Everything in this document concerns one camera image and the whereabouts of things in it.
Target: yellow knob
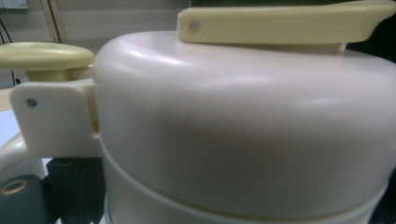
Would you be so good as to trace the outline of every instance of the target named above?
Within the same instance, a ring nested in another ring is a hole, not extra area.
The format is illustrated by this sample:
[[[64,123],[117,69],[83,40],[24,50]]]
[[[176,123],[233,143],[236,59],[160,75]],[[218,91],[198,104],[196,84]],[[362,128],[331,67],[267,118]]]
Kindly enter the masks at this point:
[[[22,42],[0,46],[0,68],[24,70],[33,81],[66,81],[67,70],[93,63],[90,50],[55,43]]]

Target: screw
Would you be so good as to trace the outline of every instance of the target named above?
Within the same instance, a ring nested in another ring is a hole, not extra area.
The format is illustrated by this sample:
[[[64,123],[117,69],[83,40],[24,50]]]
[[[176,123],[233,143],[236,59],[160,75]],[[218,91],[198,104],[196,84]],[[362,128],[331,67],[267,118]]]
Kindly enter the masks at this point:
[[[199,24],[198,21],[192,21],[190,23],[190,30],[192,30],[193,32],[197,32],[199,30],[200,26],[201,25]]]
[[[37,100],[34,98],[29,98],[26,100],[26,104],[29,105],[30,107],[36,107],[37,106]]]

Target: white thermos jug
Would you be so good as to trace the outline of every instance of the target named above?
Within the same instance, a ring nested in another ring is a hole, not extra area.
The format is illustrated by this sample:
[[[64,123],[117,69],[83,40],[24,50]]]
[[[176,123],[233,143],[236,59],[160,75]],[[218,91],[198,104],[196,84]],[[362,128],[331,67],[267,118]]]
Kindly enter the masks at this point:
[[[102,157],[114,224],[367,223],[396,162],[396,64],[344,44],[395,5],[192,7],[177,32],[118,37],[94,61],[1,46],[31,82],[11,94],[21,135],[0,166]]]

